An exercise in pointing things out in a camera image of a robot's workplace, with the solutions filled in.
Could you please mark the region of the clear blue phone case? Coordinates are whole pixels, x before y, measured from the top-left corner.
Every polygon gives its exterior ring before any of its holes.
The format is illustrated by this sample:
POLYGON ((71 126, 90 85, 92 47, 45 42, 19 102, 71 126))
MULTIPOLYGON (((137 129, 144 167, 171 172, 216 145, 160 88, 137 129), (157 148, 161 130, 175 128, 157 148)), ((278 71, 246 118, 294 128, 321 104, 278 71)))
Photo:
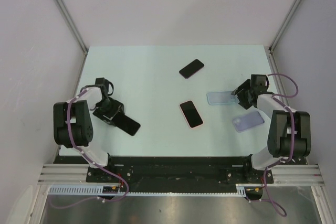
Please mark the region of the clear blue phone case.
POLYGON ((236 96, 230 91, 209 92, 206 94, 209 105, 226 105, 238 103, 236 96))

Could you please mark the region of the lilac phone case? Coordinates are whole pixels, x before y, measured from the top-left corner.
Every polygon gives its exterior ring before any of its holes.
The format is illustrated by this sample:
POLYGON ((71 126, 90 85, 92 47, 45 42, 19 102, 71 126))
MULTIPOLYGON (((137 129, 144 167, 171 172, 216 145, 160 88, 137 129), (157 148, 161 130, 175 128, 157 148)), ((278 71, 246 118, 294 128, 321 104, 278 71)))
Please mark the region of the lilac phone case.
POLYGON ((232 119, 232 124, 238 133, 264 124, 264 119, 258 111, 240 115, 232 119))

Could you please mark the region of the black smartphone pink edge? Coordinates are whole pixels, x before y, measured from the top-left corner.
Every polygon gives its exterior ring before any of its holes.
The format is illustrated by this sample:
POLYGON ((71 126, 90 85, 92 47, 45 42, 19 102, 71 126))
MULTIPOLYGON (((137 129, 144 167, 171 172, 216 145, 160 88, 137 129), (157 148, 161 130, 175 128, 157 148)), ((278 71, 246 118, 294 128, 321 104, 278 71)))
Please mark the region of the black smartphone pink edge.
POLYGON ((193 76, 198 71, 200 71, 202 68, 204 68, 204 66, 205 65, 200 60, 195 59, 192 62, 190 62, 188 65, 186 65, 184 68, 182 68, 179 71, 179 74, 184 79, 189 79, 191 76, 193 76))

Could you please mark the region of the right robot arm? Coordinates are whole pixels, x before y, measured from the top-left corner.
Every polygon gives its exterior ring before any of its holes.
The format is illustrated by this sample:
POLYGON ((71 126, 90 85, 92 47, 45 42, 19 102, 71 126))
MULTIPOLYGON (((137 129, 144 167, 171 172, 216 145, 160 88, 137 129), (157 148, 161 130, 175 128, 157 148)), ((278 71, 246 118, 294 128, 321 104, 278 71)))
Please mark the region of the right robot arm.
POLYGON ((279 100, 293 98, 298 94, 298 85, 293 95, 273 93, 268 90, 269 77, 273 74, 252 74, 232 95, 244 109, 252 106, 270 118, 267 146, 251 156, 251 164, 242 169, 243 179, 254 183, 261 177, 261 170, 290 162, 293 158, 307 157, 311 152, 310 114, 297 111, 279 100))

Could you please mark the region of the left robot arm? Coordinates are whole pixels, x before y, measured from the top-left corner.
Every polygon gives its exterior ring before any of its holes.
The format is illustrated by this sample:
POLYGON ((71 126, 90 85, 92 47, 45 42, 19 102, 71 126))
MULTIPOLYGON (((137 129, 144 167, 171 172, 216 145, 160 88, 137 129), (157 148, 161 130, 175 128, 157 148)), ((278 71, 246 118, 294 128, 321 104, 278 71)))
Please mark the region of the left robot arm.
POLYGON ((112 98, 114 85, 106 78, 97 78, 66 102, 53 107, 54 140, 58 145, 74 149, 91 167, 97 167, 98 176, 105 182, 115 178, 116 169, 108 164, 109 154, 96 147, 92 140, 92 116, 118 127, 125 117, 124 104, 112 98))

